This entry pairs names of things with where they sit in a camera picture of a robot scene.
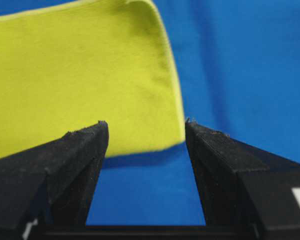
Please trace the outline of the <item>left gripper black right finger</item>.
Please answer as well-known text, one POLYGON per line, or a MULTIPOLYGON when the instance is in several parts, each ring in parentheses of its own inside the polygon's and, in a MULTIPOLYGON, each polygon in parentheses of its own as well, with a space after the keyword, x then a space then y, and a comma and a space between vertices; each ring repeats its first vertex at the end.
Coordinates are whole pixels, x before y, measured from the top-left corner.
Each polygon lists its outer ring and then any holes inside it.
POLYGON ((186 147, 208 226, 256 240, 300 240, 300 163, 185 122, 186 147))

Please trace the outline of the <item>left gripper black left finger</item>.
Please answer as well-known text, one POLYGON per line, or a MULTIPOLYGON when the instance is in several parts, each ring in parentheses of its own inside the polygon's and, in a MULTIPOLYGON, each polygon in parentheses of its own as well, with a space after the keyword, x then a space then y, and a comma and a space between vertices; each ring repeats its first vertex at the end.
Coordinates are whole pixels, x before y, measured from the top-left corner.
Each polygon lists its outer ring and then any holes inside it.
POLYGON ((0 240, 32 226, 86 224, 109 143, 105 121, 0 158, 0 240))

